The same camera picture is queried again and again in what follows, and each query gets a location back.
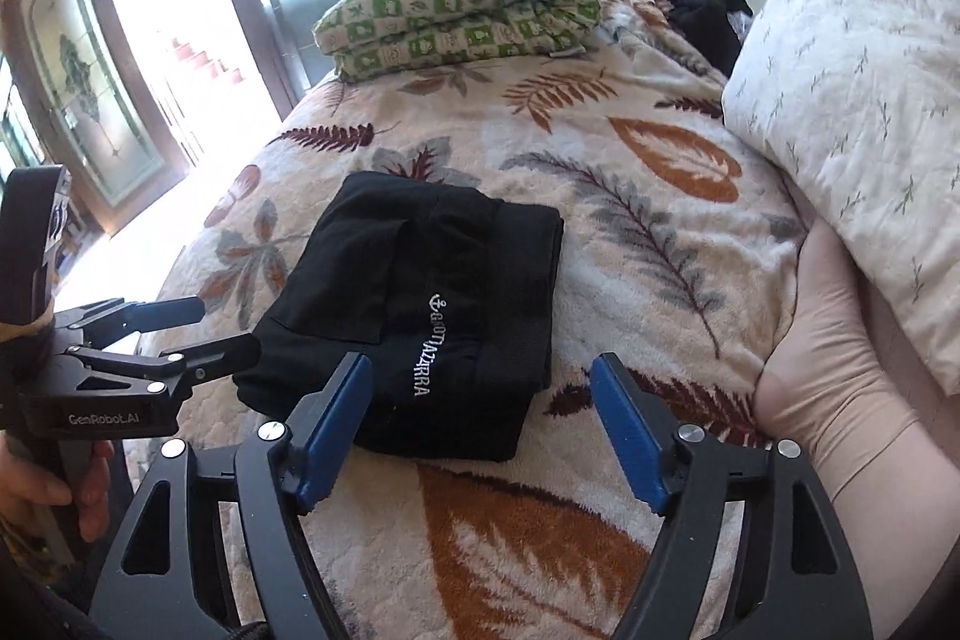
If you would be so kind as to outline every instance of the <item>white quilt with leaf pattern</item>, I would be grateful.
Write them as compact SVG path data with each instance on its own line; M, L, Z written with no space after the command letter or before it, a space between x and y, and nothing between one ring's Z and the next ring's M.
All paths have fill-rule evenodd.
M304 518L354 638L609 637L659 519L632 498L584 370L616 351L678 418L744 444L752 390L790 325L802 226L778 174L723 126L723 78L651 0L602 0L577 58L515 57L326 81L237 177L162 295L200 295L195 326L148 354L256 324L349 172L379 170L539 202L565 220L553 379L506 463L406 461L354 448ZM229 379L181 413L197 446L249 437L260 417ZM157 443L130 455L142 474ZM235 513L224 536L241 615L258 603ZM712 632L733 569L724 524L693 636Z

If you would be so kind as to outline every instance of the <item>human foot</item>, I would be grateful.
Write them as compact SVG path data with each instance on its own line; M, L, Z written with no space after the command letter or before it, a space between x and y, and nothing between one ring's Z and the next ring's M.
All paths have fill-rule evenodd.
M754 395L767 434L800 443L835 497L916 420L867 337L853 261L817 220L800 249L797 311Z

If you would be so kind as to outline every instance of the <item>pillow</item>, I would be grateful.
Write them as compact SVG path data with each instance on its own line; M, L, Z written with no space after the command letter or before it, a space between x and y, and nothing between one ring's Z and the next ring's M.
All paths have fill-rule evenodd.
M723 107L960 391L960 0L769 0Z
M314 26L338 76L579 46L600 20L597 0L342 0Z

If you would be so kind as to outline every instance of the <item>leaf print blanket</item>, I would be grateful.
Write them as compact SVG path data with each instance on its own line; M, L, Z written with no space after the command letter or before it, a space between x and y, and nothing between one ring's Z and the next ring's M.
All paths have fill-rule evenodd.
M553 377L517 457L414 462L354 448L304 518L354 638L609 637L659 519L632 498L584 370L611 350L678 418L761 445L751 395L790 325L800 221L776 170L718 119L723 80L651 0L601 0L579 58L512 57L330 80L304 98L184 251L166 297L202 323L144 338L155 353L256 324L344 177L378 170L560 210ZM181 413L198 445L260 419L229 380ZM143 470L157 443L131 453ZM731 506L695 636L733 571ZM258 612L235 509L224 536L241 614Z

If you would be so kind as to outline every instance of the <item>bare foot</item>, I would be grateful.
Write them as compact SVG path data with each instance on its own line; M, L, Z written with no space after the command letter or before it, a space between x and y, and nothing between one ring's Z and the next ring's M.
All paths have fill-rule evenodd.
M757 384L757 423L773 437L799 442L819 469L846 437L854 411L869 414L888 393L899 396L867 337L853 260L832 228L817 220L800 249L793 325Z

